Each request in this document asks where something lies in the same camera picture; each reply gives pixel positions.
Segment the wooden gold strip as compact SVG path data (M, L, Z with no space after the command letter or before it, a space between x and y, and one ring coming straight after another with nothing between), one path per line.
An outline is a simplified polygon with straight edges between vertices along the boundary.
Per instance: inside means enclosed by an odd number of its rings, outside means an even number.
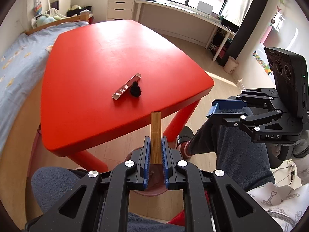
M162 152L161 152L161 112L151 112L151 164L162 163Z

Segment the small black pompom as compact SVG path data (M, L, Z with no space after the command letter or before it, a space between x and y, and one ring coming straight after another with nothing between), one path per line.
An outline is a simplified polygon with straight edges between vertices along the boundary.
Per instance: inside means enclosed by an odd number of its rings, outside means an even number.
M132 86L130 87L130 94L134 97L140 97L141 96L141 88L138 85L137 81L134 81L132 83Z

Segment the red carton with chinese text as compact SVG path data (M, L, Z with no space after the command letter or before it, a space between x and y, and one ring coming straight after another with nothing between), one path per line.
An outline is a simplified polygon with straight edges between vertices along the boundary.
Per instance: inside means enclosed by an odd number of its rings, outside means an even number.
M112 94L112 99L118 100L127 90L129 90L134 82L138 82L141 79L141 74L136 73L131 77L124 85L122 85L115 93Z

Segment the pink trash bin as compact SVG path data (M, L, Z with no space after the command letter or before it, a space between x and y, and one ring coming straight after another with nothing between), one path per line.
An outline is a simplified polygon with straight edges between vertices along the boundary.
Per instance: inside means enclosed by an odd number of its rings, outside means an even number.
M141 150L140 155L134 156L132 159L132 154L135 153L135 151ZM148 148L140 147L132 152L130 152L125 161L133 160L138 162L141 156L143 155L143 152L147 153L149 152ZM168 189L166 188L166 184L164 182L164 176L163 176L163 169L162 164L150 164L149 168L149 177L148 177L148 185L146 190L133 190L135 193L146 196L146 197L154 197L163 194Z

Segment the beige floor bin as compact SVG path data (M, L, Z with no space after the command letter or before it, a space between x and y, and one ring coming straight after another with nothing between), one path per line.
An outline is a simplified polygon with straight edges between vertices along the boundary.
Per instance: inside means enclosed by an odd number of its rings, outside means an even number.
M224 65L224 71L228 74L232 74L238 66L239 62L233 57L229 57L226 64Z

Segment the white window desk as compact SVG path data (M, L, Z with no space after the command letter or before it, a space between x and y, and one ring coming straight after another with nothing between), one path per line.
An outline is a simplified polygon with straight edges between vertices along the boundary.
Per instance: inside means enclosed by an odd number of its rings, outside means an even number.
M174 3L135 0L134 20L155 32L198 44L208 48L218 30L225 36L217 49L213 60L219 56L228 38L235 33L205 13Z

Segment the red table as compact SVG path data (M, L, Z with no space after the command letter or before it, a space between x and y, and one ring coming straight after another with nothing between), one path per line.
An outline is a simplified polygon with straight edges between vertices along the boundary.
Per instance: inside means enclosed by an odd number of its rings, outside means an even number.
M136 73L141 96L115 93ZM88 150L150 124L151 112L174 115L164 131L174 141L213 79L188 55L133 20L106 21L60 34L41 91L45 148L88 170L107 166Z

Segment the white drawer cabinet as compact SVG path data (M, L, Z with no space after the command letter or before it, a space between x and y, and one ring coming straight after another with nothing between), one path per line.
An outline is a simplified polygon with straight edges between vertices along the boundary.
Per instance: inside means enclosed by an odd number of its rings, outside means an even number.
M107 0L106 20L132 19L135 0Z

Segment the bed with blue sheet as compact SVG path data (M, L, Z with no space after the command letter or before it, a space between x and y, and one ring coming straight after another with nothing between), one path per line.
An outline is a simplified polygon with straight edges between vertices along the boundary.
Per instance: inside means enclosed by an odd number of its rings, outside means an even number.
M51 26L31 35L21 34L1 58L1 150L20 108L42 79L57 37L88 25L75 21Z

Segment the green blue plush pile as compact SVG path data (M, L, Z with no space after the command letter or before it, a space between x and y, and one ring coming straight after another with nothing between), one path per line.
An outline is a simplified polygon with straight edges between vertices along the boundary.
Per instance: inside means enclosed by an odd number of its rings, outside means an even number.
M45 24L52 23L57 20L65 19L66 16L59 13L55 8L51 8L44 13L41 13L31 19L31 26L33 29Z

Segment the rainbow hanging toy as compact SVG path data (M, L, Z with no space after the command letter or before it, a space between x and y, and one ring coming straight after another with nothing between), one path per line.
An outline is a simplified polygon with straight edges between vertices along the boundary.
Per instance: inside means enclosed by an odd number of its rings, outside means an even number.
M35 5L34 5L34 13L35 13L35 15L37 16L37 15L41 14L41 12L42 12L42 5L41 5L41 3L35 3Z

